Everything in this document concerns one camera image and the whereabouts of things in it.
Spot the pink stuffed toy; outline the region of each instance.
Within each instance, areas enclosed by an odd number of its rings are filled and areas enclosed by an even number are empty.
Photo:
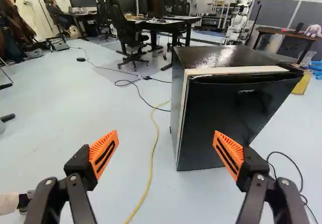
[[[311,36],[312,38],[322,37],[321,34],[321,26],[319,24],[311,25],[307,28],[306,32],[304,33],[306,36]]]

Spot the screw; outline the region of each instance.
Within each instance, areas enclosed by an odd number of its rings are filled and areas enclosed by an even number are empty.
[[[49,179],[49,180],[46,181],[45,185],[50,185],[51,183],[52,183],[52,180]]]
[[[73,181],[73,180],[75,180],[76,179],[76,176],[75,175],[72,175],[71,177],[70,177],[70,180],[71,181]]]
[[[288,180],[282,180],[282,183],[284,184],[284,185],[289,185],[290,184],[290,182],[288,181]]]
[[[258,178],[259,180],[264,180],[264,177],[263,177],[262,175],[258,175],[258,176],[257,176],[257,178]]]

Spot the black mini fridge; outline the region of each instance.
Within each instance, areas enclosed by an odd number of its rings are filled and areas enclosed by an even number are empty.
[[[303,77],[244,45],[174,51],[171,134],[178,171],[222,167],[214,131],[251,144]]]

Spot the white robot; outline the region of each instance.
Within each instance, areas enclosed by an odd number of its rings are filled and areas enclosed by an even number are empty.
[[[231,25],[226,32],[226,44],[238,41],[248,21],[248,13],[254,0],[240,0],[238,14],[231,20]]]

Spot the fridge door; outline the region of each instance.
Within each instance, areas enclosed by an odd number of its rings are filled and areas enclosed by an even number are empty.
[[[177,170],[223,166],[212,147],[214,131],[249,145],[301,78],[291,72],[191,76]]]

